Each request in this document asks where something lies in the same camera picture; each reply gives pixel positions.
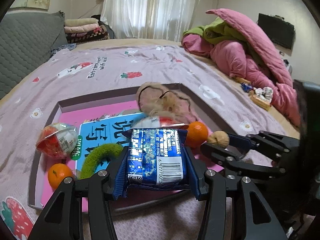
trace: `television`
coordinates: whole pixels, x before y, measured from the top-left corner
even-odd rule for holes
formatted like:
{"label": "television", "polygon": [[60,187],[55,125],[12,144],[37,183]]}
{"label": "television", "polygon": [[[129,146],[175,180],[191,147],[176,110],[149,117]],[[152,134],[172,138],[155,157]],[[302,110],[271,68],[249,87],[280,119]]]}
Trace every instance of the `television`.
{"label": "television", "polygon": [[292,49],[294,25],[281,18],[259,13],[258,25],[273,43]]}

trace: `blue book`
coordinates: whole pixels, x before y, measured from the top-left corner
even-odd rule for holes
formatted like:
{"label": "blue book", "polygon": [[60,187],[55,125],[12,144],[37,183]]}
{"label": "blue book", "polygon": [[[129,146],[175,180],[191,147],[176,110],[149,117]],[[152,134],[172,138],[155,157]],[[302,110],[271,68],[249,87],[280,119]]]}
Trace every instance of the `blue book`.
{"label": "blue book", "polygon": [[[122,146],[129,145],[129,139],[122,135],[123,131],[129,130],[131,126],[146,117],[144,113],[135,113],[115,116],[99,121],[87,122],[80,125],[79,139],[77,143],[76,169],[81,171],[85,158],[96,147],[105,143],[118,143]],[[96,172],[106,169],[110,160],[102,160]]]}

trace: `bed sheet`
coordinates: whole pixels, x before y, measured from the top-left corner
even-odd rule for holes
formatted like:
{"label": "bed sheet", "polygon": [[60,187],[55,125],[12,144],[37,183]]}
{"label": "bed sheet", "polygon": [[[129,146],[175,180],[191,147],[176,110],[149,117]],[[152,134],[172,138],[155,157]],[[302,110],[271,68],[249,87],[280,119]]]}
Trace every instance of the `bed sheet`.
{"label": "bed sheet", "polygon": [[[43,128],[57,101],[87,93],[139,86],[147,81],[181,82],[241,135],[269,130],[299,136],[275,109],[268,113],[259,108],[212,63],[188,54],[179,45],[139,39],[86,43],[73,51],[59,51],[26,77],[0,102],[1,137],[5,138],[0,141],[0,201],[7,196],[18,199],[30,218],[36,220],[38,213],[27,206],[26,185],[37,131]],[[94,63],[101,64],[105,58],[108,67],[99,65],[94,69]],[[75,65],[75,69],[81,67],[81,70],[68,74],[66,67],[71,69]],[[140,74],[130,78],[129,72]],[[203,84],[219,93],[219,98],[207,98],[201,90]],[[250,129],[246,130],[242,121],[249,122]],[[256,164],[270,165],[270,160],[254,151],[247,157]],[[230,218],[230,200],[227,203],[227,218]],[[114,217],[114,225],[119,239],[196,239],[203,211],[203,202],[186,195],[147,210]],[[84,215],[85,239],[90,238],[89,234],[88,217]]]}

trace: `green fuzzy object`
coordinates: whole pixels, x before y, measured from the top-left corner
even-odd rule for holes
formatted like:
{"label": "green fuzzy object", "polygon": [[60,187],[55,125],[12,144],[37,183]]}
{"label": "green fuzzy object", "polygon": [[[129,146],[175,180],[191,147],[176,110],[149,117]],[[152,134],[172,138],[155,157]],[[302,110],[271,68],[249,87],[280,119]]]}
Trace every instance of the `green fuzzy object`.
{"label": "green fuzzy object", "polygon": [[122,149],[123,147],[116,143],[106,143],[93,149],[84,160],[79,179],[90,178],[102,159],[116,158],[121,154]]}

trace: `beige folded blanket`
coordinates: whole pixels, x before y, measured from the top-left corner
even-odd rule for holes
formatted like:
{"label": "beige folded blanket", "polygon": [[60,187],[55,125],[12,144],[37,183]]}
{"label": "beige folded blanket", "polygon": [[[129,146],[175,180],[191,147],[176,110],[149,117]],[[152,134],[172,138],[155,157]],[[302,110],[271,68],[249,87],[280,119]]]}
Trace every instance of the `beige folded blanket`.
{"label": "beige folded blanket", "polygon": [[89,31],[93,31],[98,28],[99,25],[97,23],[94,24],[87,24],[77,27],[64,27],[65,33],[87,33]]}
{"label": "beige folded blanket", "polygon": [[83,26],[87,24],[95,24],[98,23],[98,20],[95,18],[85,18],[85,19],[66,19],[64,21],[64,25],[66,27],[77,27]]}

